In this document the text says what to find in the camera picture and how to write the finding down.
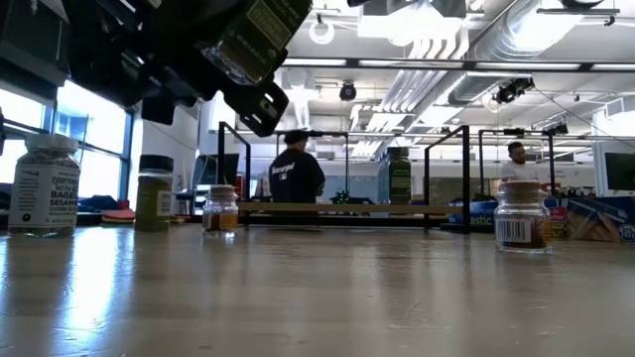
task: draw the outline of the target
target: table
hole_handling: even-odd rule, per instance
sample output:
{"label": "table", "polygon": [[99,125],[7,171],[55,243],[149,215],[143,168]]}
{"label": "table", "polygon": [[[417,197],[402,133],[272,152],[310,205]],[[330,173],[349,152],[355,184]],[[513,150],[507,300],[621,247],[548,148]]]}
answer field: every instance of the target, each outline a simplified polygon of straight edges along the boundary
{"label": "table", "polygon": [[632,356],[634,249],[533,257],[395,229],[3,236],[0,356]]}

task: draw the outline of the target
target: jar label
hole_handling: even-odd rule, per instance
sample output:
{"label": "jar label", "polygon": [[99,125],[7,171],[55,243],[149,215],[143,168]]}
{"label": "jar label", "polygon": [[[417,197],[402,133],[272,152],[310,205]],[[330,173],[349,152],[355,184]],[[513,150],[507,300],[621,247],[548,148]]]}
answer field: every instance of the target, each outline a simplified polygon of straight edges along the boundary
{"label": "jar label", "polygon": [[544,218],[497,218],[495,234],[503,244],[544,248],[552,242],[552,225]]}
{"label": "jar label", "polygon": [[495,232],[499,242],[531,243],[532,222],[529,219],[497,219]]}
{"label": "jar label", "polygon": [[170,216],[172,213],[172,192],[160,190],[157,192],[157,217]]}
{"label": "jar label", "polygon": [[74,227],[79,169],[18,165],[11,191],[10,227]]}

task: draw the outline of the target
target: black cap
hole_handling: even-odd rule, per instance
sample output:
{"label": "black cap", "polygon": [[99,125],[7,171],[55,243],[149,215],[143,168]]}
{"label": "black cap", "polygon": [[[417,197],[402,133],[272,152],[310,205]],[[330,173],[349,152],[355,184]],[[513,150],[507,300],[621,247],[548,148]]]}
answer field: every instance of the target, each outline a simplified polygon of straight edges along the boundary
{"label": "black cap", "polygon": [[175,169],[175,161],[162,155],[142,155],[139,159],[139,171],[164,170],[171,173]]}
{"label": "black cap", "polygon": [[285,144],[294,145],[309,139],[309,133],[304,130],[292,130],[285,135]]}

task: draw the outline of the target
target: window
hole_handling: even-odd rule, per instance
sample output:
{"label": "window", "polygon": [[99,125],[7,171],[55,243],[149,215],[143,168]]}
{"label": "window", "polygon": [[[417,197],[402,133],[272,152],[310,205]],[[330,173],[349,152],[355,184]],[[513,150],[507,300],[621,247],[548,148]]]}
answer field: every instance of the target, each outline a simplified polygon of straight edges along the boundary
{"label": "window", "polygon": [[123,154],[127,117],[122,108],[70,81],[58,90],[57,134]]}
{"label": "window", "polygon": [[87,150],[80,155],[79,197],[93,197],[99,194],[117,199],[121,174],[120,159]]}
{"label": "window", "polygon": [[0,89],[0,107],[7,120],[34,128],[45,127],[45,106],[35,100]]}
{"label": "window", "polygon": [[27,154],[24,140],[7,140],[0,156],[0,183],[13,183],[18,159]]}
{"label": "window", "polygon": [[56,133],[79,141],[79,196],[127,195],[131,116],[117,105],[67,81],[58,91],[58,112],[31,99],[0,89],[0,106],[14,125],[0,156],[0,183],[13,183],[17,160],[27,153],[28,132]]}

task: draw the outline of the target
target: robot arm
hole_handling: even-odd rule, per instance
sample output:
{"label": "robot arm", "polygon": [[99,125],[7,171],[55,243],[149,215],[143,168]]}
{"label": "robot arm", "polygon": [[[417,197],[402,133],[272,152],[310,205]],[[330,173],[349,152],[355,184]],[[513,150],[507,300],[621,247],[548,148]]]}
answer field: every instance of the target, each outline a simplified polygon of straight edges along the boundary
{"label": "robot arm", "polygon": [[232,29],[230,35],[246,29],[244,38],[265,38],[266,34],[254,35],[244,26],[254,23],[253,18],[251,23],[246,19],[257,2],[163,0],[156,8],[146,0],[127,0],[133,11],[119,0],[62,0],[70,26],[70,75],[77,84],[123,106],[143,100],[143,117],[164,124],[172,124],[175,105],[192,106],[221,90],[247,127],[258,136],[269,136],[289,104],[273,81],[274,71],[284,62],[285,46],[308,16],[312,2],[267,1],[280,4],[278,10],[291,8],[288,14],[296,18],[282,18],[290,36],[276,43],[277,49],[266,53],[268,58],[258,57],[265,64],[258,66],[261,75],[244,82],[206,51],[224,42],[233,45],[227,56],[253,64],[249,57],[253,49],[241,52],[236,43],[231,44],[234,39],[227,29]]}

